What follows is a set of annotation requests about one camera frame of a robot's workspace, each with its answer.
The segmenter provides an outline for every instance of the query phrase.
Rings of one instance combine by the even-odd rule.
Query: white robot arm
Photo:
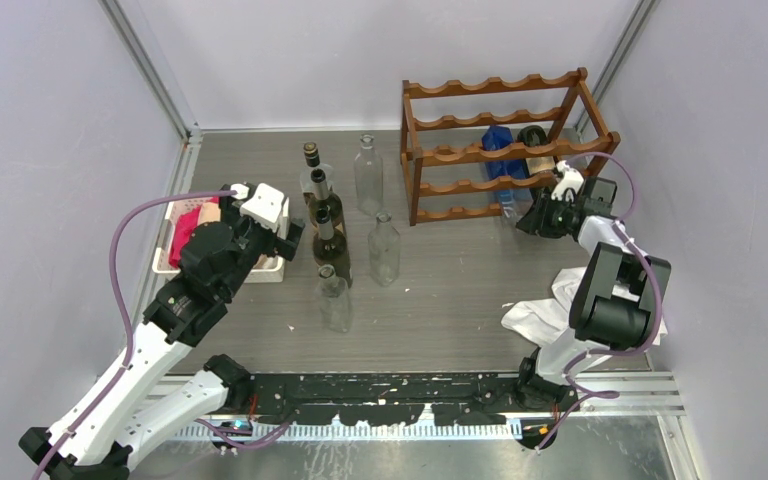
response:
[[[577,405],[575,385],[569,379],[597,360],[590,352],[629,354],[654,338],[659,323],[655,288],[657,297],[663,297],[671,267],[636,246],[636,252],[630,249],[625,226],[611,216],[616,183],[584,179],[563,161],[556,174],[561,177],[557,186],[540,192],[517,228],[547,238],[572,235],[590,254],[590,262],[570,308],[570,328],[523,360],[517,395],[521,404],[534,405],[536,400],[567,410]],[[546,446],[546,439],[537,438]]]
[[[198,345],[227,312],[261,255],[292,260],[304,224],[279,232],[286,196],[269,185],[226,185],[221,221],[200,225],[181,252],[181,273],[164,285],[134,330],[130,365],[75,431],[69,426],[120,369],[125,351],[96,384],[50,428],[31,428],[19,442],[39,464],[56,439],[67,439],[45,471],[53,480],[124,480],[148,453],[186,424],[222,407],[240,408],[251,396],[250,374],[225,355],[211,358],[193,378],[150,408],[137,406],[157,382]]]

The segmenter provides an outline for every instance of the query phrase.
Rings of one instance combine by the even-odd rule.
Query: white cloth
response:
[[[513,330],[532,343],[544,347],[561,336],[569,329],[569,310],[575,292],[581,285],[585,267],[565,268],[558,273],[552,282],[552,294],[555,298],[519,302],[502,317],[502,326]],[[614,289],[614,295],[628,295],[628,289]],[[667,334],[667,328],[661,322],[655,345],[661,344],[661,337]],[[593,365],[607,360],[609,356],[603,356]]]

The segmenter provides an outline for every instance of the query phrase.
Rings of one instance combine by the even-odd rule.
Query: wooden floor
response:
[[[175,373],[191,373],[225,353],[253,372],[514,371],[534,345],[500,324],[504,304],[550,296],[562,268],[584,266],[587,255],[571,238],[528,236],[501,218],[479,218],[409,227],[398,164],[398,132],[374,132],[384,157],[385,208],[402,234],[401,276],[382,288],[369,277],[367,234],[374,220],[360,213],[352,173],[359,132],[207,134],[196,164],[193,191],[225,183],[265,182],[290,196],[290,212],[306,218],[299,190],[302,144],[319,144],[336,170],[334,190],[343,199],[355,282],[354,324],[347,334],[322,328],[313,291],[317,281],[311,229],[305,230],[283,283],[244,285],[228,315]],[[478,130],[427,132],[424,145],[467,145]],[[482,179],[480,165],[426,169],[425,181]],[[486,205],[489,195],[421,199],[421,208],[457,203]],[[606,368],[644,369],[638,359],[612,359]]]

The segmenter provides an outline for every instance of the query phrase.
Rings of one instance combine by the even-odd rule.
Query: blue bottle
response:
[[[487,129],[487,132],[481,137],[481,146],[484,150],[501,150],[511,143],[514,137],[511,129],[499,125],[493,125]],[[487,176],[492,180],[503,175],[510,175],[511,178],[524,180],[528,178],[522,160],[499,160],[495,162],[485,162],[484,168],[487,170]],[[524,213],[517,208],[517,201],[529,201],[530,193],[527,189],[499,190],[496,192],[496,201],[502,207],[502,215],[509,220],[516,221]]]

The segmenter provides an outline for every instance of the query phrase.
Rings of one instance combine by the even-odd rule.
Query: plastic basket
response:
[[[175,225],[178,223],[181,215],[195,210],[196,207],[201,206],[206,201],[208,201],[207,198],[180,200],[172,202],[166,207],[166,215],[163,217],[165,234],[158,240],[159,243],[154,249],[154,259],[151,262],[151,270],[154,273],[169,280],[181,272],[180,269],[169,265],[169,251],[172,247],[172,239],[175,237]],[[278,234],[282,238],[285,238],[287,235],[287,225],[290,218],[289,204],[289,201],[284,204],[284,211],[281,214],[281,220],[278,222],[280,226]],[[285,260],[281,257],[270,258],[263,256],[260,262],[258,262],[258,266],[252,269],[249,276],[246,277],[245,283],[281,282],[284,280],[285,263]]]

